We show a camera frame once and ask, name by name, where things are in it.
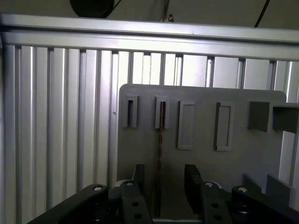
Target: metal panel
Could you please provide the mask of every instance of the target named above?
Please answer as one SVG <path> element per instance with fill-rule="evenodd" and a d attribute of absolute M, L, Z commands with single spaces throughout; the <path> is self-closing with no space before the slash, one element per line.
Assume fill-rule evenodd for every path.
<path fill-rule="evenodd" d="M 246 60 L 244 89 L 267 89 L 269 62 L 268 60 Z"/>
<path fill-rule="evenodd" d="M 205 87 L 206 61 L 206 56 L 184 55 L 182 76 L 183 86 Z"/>
<path fill-rule="evenodd" d="M 77 153 L 78 153 L 78 97 L 79 97 L 79 71 L 80 52 L 70 49 L 68 56 L 67 74 L 67 123 L 66 123 L 66 197 L 77 192 Z"/>
<path fill-rule="evenodd" d="M 35 216 L 46 211 L 47 142 L 48 142 L 48 50 L 36 49 L 36 210 Z"/>
<path fill-rule="evenodd" d="M 213 87 L 233 89 L 237 87 L 238 61 L 238 58 L 215 58 Z"/>
<path fill-rule="evenodd" d="M 51 60 L 49 117 L 48 207 L 65 198 L 65 89 L 66 50 L 55 48 Z"/>

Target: screw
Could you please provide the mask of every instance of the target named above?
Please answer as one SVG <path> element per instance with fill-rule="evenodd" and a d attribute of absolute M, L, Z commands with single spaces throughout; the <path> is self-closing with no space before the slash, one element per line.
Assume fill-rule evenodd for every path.
<path fill-rule="evenodd" d="M 97 186 L 97 187 L 94 188 L 94 190 L 102 190 L 102 187 Z"/>
<path fill-rule="evenodd" d="M 243 193 L 247 192 L 248 190 L 246 188 L 238 188 L 239 191 L 242 191 Z"/>
<path fill-rule="evenodd" d="M 213 184 L 212 183 L 210 183 L 210 182 L 206 182 L 206 184 L 205 184 L 206 186 L 208 186 L 209 188 L 211 188 L 212 186 L 213 186 Z"/>

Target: black plastic part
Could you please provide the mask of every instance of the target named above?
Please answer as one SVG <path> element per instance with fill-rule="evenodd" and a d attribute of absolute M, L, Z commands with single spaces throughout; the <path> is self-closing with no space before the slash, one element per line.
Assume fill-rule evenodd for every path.
<path fill-rule="evenodd" d="M 41 214 L 28 224 L 68 224 L 68 223 L 95 223 L 96 219 L 108 218 L 106 205 L 108 188 L 104 185 L 92 184 L 62 201 L 47 212 Z"/>
<path fill-rule="evenodd" d="M 153 223 L 137 182 L 125 181 L 121 184 L 121 199 L 125 224 Z"/>
<path fill-rule="evenodd" d="M 70 0 L 79 17 L 106 18 L 114 7 L 114 0 Z"/>
<path fill-rule="evenodd" d="M 141 194 L 144 194 L 144 164 L 137 164 L 133 175 L 133 181 L 138 183 Z"/>
<path fill-rule="evenodd" d="M 247 192 L 239 191 L 240 187 L 242 186 L 232 189 L 232 200 L 241 202 L 253 209 L 253 220 L 260 223 L 299 223 L 299 213 L 296 210 L 284 206 L 263 193 L 250 190 Z"/>
<path fill-rule="evenodd" d="M 232 224 L 226 202 L 216 184 L 206 185 L 195 165 L 185 165 L 184 188 L 194 213 L 202 212 L 205 224 Z"/>

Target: cable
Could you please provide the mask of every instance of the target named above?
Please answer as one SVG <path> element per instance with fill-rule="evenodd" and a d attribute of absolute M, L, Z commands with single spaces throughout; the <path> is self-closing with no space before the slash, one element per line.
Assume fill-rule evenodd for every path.
<path fill-rule="evenodd" d="M 113 10 L 115 10 L 115 8 L 118 6 L 118 4 L 120 4 L 121 1 L 122 1 L 122 0 L 119 0 L 119 1 L 116 3 L 116 5 L 112 8 L 111 12 L 113 12 Z"/>
<path fill-rule="evenodd" d="M 262 17 L 263 17 L 263 15 L 264 15 L 264 13 L 266 12 L 266 9 L 267 9 L 267 7 L 268 7 L 268 5 L 269 5 L 269 2 L 270 2 L 270 0 L 266 0 L 266 3 L 265 3 L 265 5 L 263 6 L 262 12 L 261 12 L 260 16 L 258 17 L 258 19 L 257 19 L 256 24 L 255 24 L 254 27 L 257 27 L 257 26 L 260 24 L 260 22 L 261 22 L 261 20 L 262 20 Z"/>

